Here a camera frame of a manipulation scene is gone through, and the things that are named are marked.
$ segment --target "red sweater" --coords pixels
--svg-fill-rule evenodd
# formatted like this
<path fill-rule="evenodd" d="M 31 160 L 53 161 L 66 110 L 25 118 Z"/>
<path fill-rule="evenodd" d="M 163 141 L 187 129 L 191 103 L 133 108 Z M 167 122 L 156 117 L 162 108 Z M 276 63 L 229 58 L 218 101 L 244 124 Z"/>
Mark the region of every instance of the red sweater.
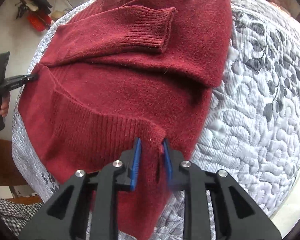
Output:
<path fill-rule="evenodd" d="M 119 229 L 150 237 L 169 192 L 162 140 L 186 159 L 220 84 L 230 0 L 96 0 L 59 26 L 19 112 L 45 167 L 63 183 L 142 141 L 135 192 L 119 194 Z"/>

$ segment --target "mattress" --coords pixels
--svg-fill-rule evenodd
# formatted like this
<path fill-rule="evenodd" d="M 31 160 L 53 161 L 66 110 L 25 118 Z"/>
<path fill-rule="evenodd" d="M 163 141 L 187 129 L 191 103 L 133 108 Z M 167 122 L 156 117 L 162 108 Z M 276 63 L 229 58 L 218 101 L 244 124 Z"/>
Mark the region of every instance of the mattress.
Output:
<path fill-rule="evenodd" d="M 93 1 L 48 30 L 28 73 L 58 26 Z M 213 90 L 191 161 L 203 170 L 227 170 L 268 216 L 276 216 L 300 174 L 300 24 L 265 0 L 231 0 L 231 7 L 233 26 L 223 81 Z M 28 138 L 18 112 L 21 93 L 22 89 L 13 116 L 12 155 L 29 185 L 47 201 L 59 184 Z M 215 238 L 209 194 L 208 200 Z M 151 239 L 181 239 L 183 215 L 184 193 L 178 192 L 168 201 Z M 131 236 L 120 232 L 119 238 Z"/>

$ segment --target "folded sleeve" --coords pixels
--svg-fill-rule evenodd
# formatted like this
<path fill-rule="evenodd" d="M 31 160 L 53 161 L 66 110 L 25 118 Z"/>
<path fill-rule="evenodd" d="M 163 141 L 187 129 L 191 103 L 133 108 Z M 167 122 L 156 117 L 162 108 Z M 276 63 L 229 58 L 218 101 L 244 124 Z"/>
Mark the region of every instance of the folded sleeve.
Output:
<path fill-rule="evenodd" d="M 122 52 L 162 53 L 175 12 L 174 7 L 155 10 L 133 5 L 62 25 L 40 63 L 54 67 Z"/>

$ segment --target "black handheld tool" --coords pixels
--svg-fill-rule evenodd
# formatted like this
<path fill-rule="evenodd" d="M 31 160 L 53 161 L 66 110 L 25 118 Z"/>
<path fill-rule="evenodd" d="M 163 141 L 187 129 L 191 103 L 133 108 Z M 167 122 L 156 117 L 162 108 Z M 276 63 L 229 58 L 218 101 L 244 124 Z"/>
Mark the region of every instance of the black handheld tool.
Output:
<path fill-rule="evenodd" d="M 181 152 L 163 142 L 168 185 L 185 191 L 183 240 L 210 240 L 206 190 L 210 191 L 216 240 L 281 240 L 279 230 L 225 170 L 211 173 L 184 159 Z M 91 240 L 118 240 L 117 191 L 135 187 L 141 141 L 101 171 L 76 171 L 34 215 L 19 235 L 20 240 L 82 240 L 86 237 L 89 210 Z M 94 206 L 92 193 L 96 191 Z"/>
<path fill-rule="evenodd" d="M 37 79 L 36 75 L 18 75 L 5 79 L 9 56 L 9 51 L 0 54 L 0 106 L 2 105 L 2 98 L 6 96 L 9 91 L 22 87 L 27 82 Z M 4 118 L 0 115 L 0 130 L 4 129 L 4 126 Z"/>

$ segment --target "human hand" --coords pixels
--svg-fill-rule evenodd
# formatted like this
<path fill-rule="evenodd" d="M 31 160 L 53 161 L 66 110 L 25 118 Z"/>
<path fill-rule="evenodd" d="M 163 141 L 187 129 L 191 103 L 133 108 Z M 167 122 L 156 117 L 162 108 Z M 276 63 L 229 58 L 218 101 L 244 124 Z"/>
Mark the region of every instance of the human hand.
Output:
<path fill-rule="evenodd" d="M 6 117 L 8 115 L 9 102 L 10 102 L 10 93 L 8 93 L 7 96 L 2 98 L 2 105 L 1 105 L 1 108 L 0 108 L 0 115 L 2 117 Z"/>

